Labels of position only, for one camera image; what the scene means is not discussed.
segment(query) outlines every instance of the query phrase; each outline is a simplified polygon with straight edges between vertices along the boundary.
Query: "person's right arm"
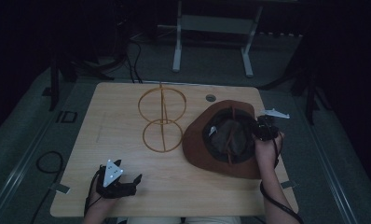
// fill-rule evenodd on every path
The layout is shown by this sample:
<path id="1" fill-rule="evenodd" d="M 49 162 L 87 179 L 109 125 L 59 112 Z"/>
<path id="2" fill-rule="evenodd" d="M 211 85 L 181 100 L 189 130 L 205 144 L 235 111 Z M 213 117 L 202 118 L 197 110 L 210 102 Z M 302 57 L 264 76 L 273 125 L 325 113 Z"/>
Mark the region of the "person's right arm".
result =
<path id="1" fill-rule="evenodd" d="M 278 147 L 278 150 L 281 150 L 282 145 L 282 136 L 278 136 L 275 141 Z M 278 203 L 285 205 L 286 207 L 291 208 L 291 205 L 288 203 L 284 192 L 282 190 L 282 186 L 279 182 L 278 177 L 276 176 L 275 172 L 275 160 L 276 160 L 276 152 L 273 141 L 263 142 L 258 139 L 255 140 L 255 156 L 257 159 L 258 167 L 261 174 L 262 184 L 264 186 L 264 190 L 267 195 L 275 200 Z M 277 207 L 273 203 L 264 198 L 264 206 L 266 212 L 266 220 L 267 223 L 288 223 L 297 224 L 298 221 L 281 210 L 281 208 Z"/>

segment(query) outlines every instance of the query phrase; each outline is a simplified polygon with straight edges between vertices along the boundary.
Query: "gray floor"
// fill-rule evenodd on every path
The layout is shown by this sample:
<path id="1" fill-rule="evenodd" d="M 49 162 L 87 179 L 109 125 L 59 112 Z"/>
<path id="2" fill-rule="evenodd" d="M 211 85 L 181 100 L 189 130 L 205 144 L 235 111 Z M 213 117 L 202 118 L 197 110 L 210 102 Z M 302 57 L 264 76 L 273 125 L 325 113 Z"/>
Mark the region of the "gray floor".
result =
<path id="1" fill-rule="evenodd" d="M 163 33 L 157 43 L 142 35 L 133 38 L 142 48 L 137 71 L 144 80 L 223 86 L 257 87 L 280 77 L 300 38 L 259 35 L 254 39 L 250 58 L 254 77 L 244 75 L 240 50 L 234 46 L 205 46 L 185 38 L 181 71 L 172 72 L 174 38 Z M 134 62 L 138 48 L 131 44 L 129 55 Z M 115 82 L 130 82 L 129 68 L 108 71 Z M 55 150 L 70 156 L 78 130 L 87 112 L 90 98 L 99 79 L 82 75 L 77 83 L 61 83 L 61 101 L 48 112 L 49 98 L 41 96 L 49 85 L 49 72 L 43 73 L 24 95 L 0 129 L 0 192 L 13 169 L 25 153 L 32 158 L 24 163 L 26 175 L 19 175 L 15 191 L 0 203 L 0 223 L 29 223 L 43 199 L 54 175 L 39 172 L 34 163 L 46 152 Z M 315 125 L 307 122 L 305 96 L 289 92 L 293 80 L 270 90 L 261 91 L 266 108 L 290 114 L 290 119 L 277 119 L 276 125 L 286 133 L 282 158 L 305 223 L 371 223 L 371 185 L 353 148 L 333 111 L 314 111 Z M 77 112 L 75 123 L 56 122 L 60 111 Z M 42 160 L 44 167 L 59 166 L 55 156 Z M 34 223 L 81 223 L 81 218 L 57 218 L 49 214 L 54 193 L 51 192 L 39 210 Z M 243 217 L 243 223 L 260 223 Z"/>

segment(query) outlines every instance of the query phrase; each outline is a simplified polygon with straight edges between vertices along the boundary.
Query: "wire hat stand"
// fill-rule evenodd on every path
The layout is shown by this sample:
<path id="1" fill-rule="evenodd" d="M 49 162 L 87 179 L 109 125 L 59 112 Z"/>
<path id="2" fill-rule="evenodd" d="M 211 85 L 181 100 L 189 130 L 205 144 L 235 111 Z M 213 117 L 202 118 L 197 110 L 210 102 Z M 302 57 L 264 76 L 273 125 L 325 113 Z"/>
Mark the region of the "wire hat stand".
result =
<path id="1" fill-rule="evenodd" d="M 160 110 L 160 118 L 149 119 L 147 117 L 147 115 L 142 112 L 141 105 L 143 104 L 144 98 L 146 98 L 147 95 L 151 95 L 154 92 L 157 92 L 159 94 L 159 97 L 160 97 L 160 109 L 159 109 Z M 165 96 L 165 93 L 168 93 L 168 92 L 173 92 L 173 93 L 179 95 L 181 97 L 181 99 L 183 100 L 183 104 L 184 104 L 183 105 L 183 110 L 174 119 L 170 119 L 169 114 L 168 114 L 168 102 L 167 102 L 168 99 Z M 146 121 L 148 121 L 148 124 L 145 126 L 145 128 L 143 130 L 143 142 L 150 150 L 153 150 L 153 151 L 156 151 L 156 152 L 159 152 L 159 153 L 165 153 L 165 152 L 170 152 L 170 151 L 172 151 L 172 150 L 174 150 L 174 149 L 176 149 L 177 147 L 180 146 L 180 144 L 182 142 L 182 139 L 183 139 L 183 129 L 180 127 L 180 125 L 176 121 L 179 120 L 184 115 L 184 113 L 186 112 L 186 97 L 183 95 L 182 92 L 178 91 L 177 89 L 164 87 L 164 86 L 162 86 L 161 83 L 159 83 L 158 88 L 151 89 L 151 90 L 145 92 L 141 96 L 141 98 L 139 99 L 139 103 L 138 103 L 138 110 L 139 110 L 140 115 Z M 148 142 L 146 140 L 146 136 L 148 135 L 147 130 L 151 129 L 152 126 L 154 126 L 154 125 L 158 125 L 158 127 L 160 129 L 160 137 L 161 137 L 163 148 L 153 147 L 153 146 L 151 146 L 151 144 L 147 143 Z M 165 135 L 165 133 L 166 133 L 165 130 L 168 129 L 168 126 L 174 126 L 180 132 L 180 140 L 177 143 L 175 143 L 173 147 L 172 146 L 169 146 L 169 147 L 167 146 L 168 142 L 167 142 L 167 136 Z"/>

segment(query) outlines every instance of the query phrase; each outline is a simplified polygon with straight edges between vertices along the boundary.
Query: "hat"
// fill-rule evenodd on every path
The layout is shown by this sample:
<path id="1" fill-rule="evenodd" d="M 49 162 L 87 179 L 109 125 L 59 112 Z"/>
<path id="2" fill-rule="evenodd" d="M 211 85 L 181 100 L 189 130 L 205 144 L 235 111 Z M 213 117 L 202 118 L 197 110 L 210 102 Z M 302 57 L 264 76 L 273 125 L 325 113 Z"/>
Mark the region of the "hat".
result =
<path id="1" fill-rule="evenodd" d="M 252 132 L 255 123 L 252 105 L 232 100 L 215 103 L 185 130 L 185 158 L 204 170 L 259 179 Z"/>

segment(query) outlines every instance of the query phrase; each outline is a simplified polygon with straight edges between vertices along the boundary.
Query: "wooden table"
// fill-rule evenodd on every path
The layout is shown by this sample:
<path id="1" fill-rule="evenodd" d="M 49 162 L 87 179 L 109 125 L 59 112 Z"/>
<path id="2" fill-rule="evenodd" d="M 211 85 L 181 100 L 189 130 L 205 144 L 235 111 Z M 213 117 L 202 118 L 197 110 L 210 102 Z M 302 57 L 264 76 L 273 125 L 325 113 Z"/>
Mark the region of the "wooden table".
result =
<path id="1" fill-rule="evenodd" d="M 101 83 L 97 86 L 87 115 L 63 174 L 62 184 L 71 188 L 68 194 L 57 193 L 51 206 L 55 217 L 82 217 L 90 181 L 101 164 L 107 160 L 122 160 L 124 180 L 131 182 L 143 174 L 135 196 L 120 199 L 111 217 L 195 217 L 195 216 L 254 216 L 264 214 L 260 180 L 234 178 L 201 170 L 187 162 L 181 146 L 159 153 L 150 150 L 143 141 L 146 121 L 138 110 L 142 95 L 159 84 Z M 186 98 L 184 115 L 176 122 L 184 131 L 209 105 L 206 95 L 216 102 L 237 100 L 254 106 L 256 115 L 264 109 L 255 88 L 191 85 L 163 85 L 183 93 Z M 168 119 L 181 115 L 182 97 L 175 91 L 164 91 Z M 145 96 L 140 104 L 149 119 L 161 116 L 160 92 Z M 160 125 L 152 124 L 145 141 L 163 148 Z M 175 146 L 180 130 L 164 125 L 165 145 Z M 276 168 L 281 182 L 288 176 L 282 160 Z M 284 190 L 289 203 L 297 211 L 291 188 Z"/>

